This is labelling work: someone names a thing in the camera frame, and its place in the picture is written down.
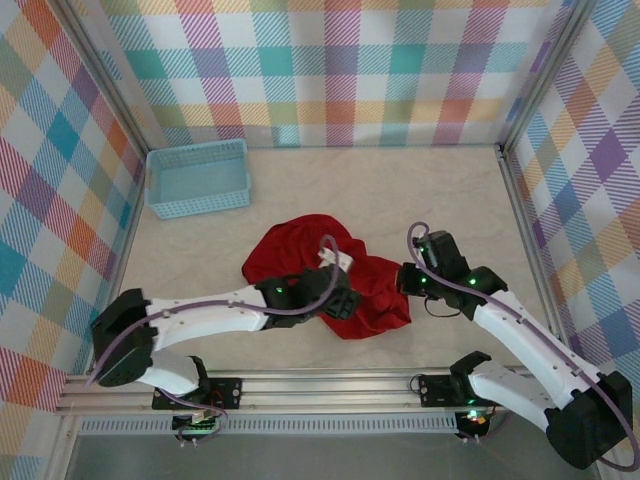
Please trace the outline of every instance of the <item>white floor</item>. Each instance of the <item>white floor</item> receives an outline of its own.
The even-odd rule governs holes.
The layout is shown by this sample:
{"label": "white floor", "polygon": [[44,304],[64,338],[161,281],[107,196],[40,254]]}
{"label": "white floor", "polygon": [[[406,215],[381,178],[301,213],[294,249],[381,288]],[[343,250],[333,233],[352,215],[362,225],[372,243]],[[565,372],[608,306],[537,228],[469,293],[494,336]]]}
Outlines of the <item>white floor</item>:
{"label": "white floor", "polygon": [[[241,288],[240,267],[266,231],[309,213],[334,216],[371,255],[402,263],[410,261],[408,226],[424,220],[451,232],[472,267],[492,268],[542,320],[491,148],[252,150],[249,159],[249,208],[165,221],[143,210],[123,290],[188,298]],[[200,356],[209,370],[442,367],[474,350],[518,364],[464,317],[430,317],[421,299],[410,306],[411,325],[366,340],[342,340],[315,318],[292,329],[216,335],[174,348]]]}

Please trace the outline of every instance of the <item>blue plastic basket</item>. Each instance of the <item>blue plastic basket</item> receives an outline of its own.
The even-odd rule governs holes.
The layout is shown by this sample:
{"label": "blue plastic basket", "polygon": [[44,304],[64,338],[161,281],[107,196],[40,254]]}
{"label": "blue plastic basket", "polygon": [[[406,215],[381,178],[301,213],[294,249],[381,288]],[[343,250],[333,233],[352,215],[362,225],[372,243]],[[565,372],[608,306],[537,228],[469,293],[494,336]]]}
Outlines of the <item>blue plastic basket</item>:
{"label": "blue plastic basket", "polygon": [[251,202],[243,139],[154,150],[145,202],[162,219],[246,207]]}

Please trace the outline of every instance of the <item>plaid fabric backdrop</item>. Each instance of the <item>plaid fabric backdrop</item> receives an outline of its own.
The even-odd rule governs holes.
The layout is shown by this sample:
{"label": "plaid fabric backdrop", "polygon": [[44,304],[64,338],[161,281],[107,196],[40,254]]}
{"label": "plaid fabric backdrop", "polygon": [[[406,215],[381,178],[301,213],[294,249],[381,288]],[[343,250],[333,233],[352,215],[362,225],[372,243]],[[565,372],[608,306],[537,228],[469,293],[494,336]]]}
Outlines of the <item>plaid fabric backdrop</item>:
{"label": "plaid fabric backdrop", "polygon": [[640,0],[600,0],[511,159],[573,349],[640,412]]}
{"label": "plaid fabric backdrop", "polygon": [[114,77],[124,59],[146,97],[124,93],[134,114],[147,101],[169,145],[257,147],[493,144],[572,3],[104,0],[107,46],[82,2]]}
{"label": "plaid fabric backdrop", "polygon": [[0,478],[44,464],[143,163],[45,0],[0,0]]}

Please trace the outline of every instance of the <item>purple cable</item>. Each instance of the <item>purple cable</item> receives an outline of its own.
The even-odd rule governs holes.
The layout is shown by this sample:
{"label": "purple cable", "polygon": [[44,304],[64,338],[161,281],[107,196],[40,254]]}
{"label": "purple cable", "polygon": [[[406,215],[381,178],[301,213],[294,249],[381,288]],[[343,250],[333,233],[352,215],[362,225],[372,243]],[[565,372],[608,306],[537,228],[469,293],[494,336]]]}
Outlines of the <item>purple cable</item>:
{"label": "purple cable", "polygon": [[[178,305],[176,307],[167,308],[166,311],[170,313],[179,313],[185,310],[191,310],[194,308],[203,308],[203,307],[229,307],[229,308],[235,307],[235,308],[243,308],[246,310],[253,310],[255,312],[268,313],[271,315],[302,315],[304,313],[308,313],[313,310],[316,310],[317,308],[321,307],[329,299],[329,296],[331,296],[331,293],[333,292],[333,290],[335,289],[338,283],[338,276],[340,275],[340,259],[339,259],[340,251],[338,250],[338,244],[336,243],[335,238],[333,238],[331,235],[324,235],[320,240],[320,248],[323,248],[327,241],[329,241],[329,243],[331,244],[331,249],[333,250],[333,254],[335,255],[335,266],[331,270],[331,281],[329,282],[329,286],[322,293],[322,295],[320,295],[320,298],[318,298],[318,300],[313,302],[311,305],[307,305],[306,307],[303,307],[303,308],[296,308],[293,310],[280,310],[277,308],[261,307],[258,305],[248,305],[242,302],[228,302],[226,300],[205,300],[201,302],[188,303],[185,305]],[[95,382],[96,377],[104,367],[105,363],[107,362],[107,359],[113,354],[113,352],[118,347],[118,345],[120,345],[120,343],[122,343],[122,341],[131,334],[131,332],[141,327],[145,323],[149,323],[152,320],[162,317],[163,314],[164,314],[164,311],[160,311],[152,315],[149,315],[147,317],[141,318],[140,320],[132,323],[127,328],[125,328],[122,332],[120,332],[120,334],[118,334],[118,336],[116,336],[116,338],[113,339],[113,341],[102,353],[100,358],[96,361],[95,365],[93,366],[93,370],[89,375],[89,378],[84,384],[84,388],[88,388],[93,382]]]}
{"label": "purple cable", "polygon": [[[560,348],[558,348],[551,340],[549,340],[549,338],[547,338],[546,335],[540,332],[528,319],[522,318],[522,315],[520,315],[520,313],[518,313],[516,310],[504,304],[500,300],[496,300],[495,298],[485,293],[479,292],[477,290],[473,290],[472,288],[457,285],[431,272],[427,268],[427,266],[422,262],[422,260],[420,260],[420,258],[418,257],[418,254],[416,253],[413,247],[413,242],[412,242],[413,231],[417,227],[423,227],[425,229],[425,232],[422,234],[423,236],[425,236],[429,233],[429,225],[427,225],[424,222],[415,222],[413,225],[411,225],[411,227],[409,227],[409,231],[407,232],[407,247],[409,248],[409,254],[411,255],[411,258],[413,258],[413,261],[416,263],[418,268],[420,268],[420,270],[422,270],[424,273],[426,273],[429,277],[431,277],[436,282],[439,282],[446,287],[453,288],[460,292],[469,293],[471,295],[480,297],[483,300],[487,301],[488,303],[492,303],[498,308],[501,308],[502,310],[504,310],[509,315],[516,318],[517,320],[521,320],[523,325],[525,325],[534,335],[536,335],[547,347],[553,350],[553,352],[556,355],[562,358],[567,363],[567,365],[569,365],[575,372],[578,372],[578,375],[580,376],[580,378],[584,380],[587,383],[587,385],[589,385],[589,387],[593,388],[593,390],[598,395],[600,395],[600,397],[604,400],[607,406],[611,409],[616,419],[620,422],[620,425],[622,425],[622,428],[624,429],[624,432],[626,433],[627,437],[629,437],[629,441],[631,442],[631,448],[633,449],[633,462],[631,463],[631,465],[629,466],[617,465],[607,460],[604,457],[601,457],[598,460],[604,465],[606,465],[607,467],[613,468],[614,470],[618,470],[620,472],[635,472],[636,470],[640,469],[640,445],[638,445],[638,439],[633,433],[633,428],[631,428],[631,426],[629,425],[629,422],[627,422],[627,419],[624,418],[624,414],[620,411],[618,406],[615,403],[613,403],[613,400],[611,400],[611,398],[609,398],[609,396],[593,380],[591,380],[591,378],[587,374],[585,374],[570,357],[565,355],[564,352],[560,350]],[[498,429],[501,429],[501,426],[502,424],[498,425],[498,427],[496,428],[496,430],[494,430],[494,432],[492,432],[492,434],[495,434],[495,432]]]}
{"label": "purple cable", "polygon": [[[211,440],[213,437],[215,437],[216,435],[218,435],[220,433],[220,431],[224,428],[224,426],[229,422],[229,414],[227,413],[227,411],[224,408],[219,408],[219,407],[214,407],[213,405],[204,405],[202,403],[193,403],[193,402],[189,402],[188,400],[183,400],[181,398],[176,397],[173,393],[169,393],[166,390],[162,390],[161,388],[158,389],[160,390],[169,400],[176,402],[176,403],[180,403],[181,405],[184,405],[186,407],[191,407],[191,408],[197,408],[197,409],[201,409],[201,410],[209,410],[213,413],[217,413],[218,417],[224,417],[224,423],[219,422],[219,424],[216,426],[216,428],[213,430],[213,432],[211,432],[208,435],[205,435],[204,437],[196,440],[194,442],[194,445],[200,445],[204,442],[207,442],[209,440]],[[182,440],[182,432],[186,430],[185,428],[180,428],[178,429],[178,439]]]}

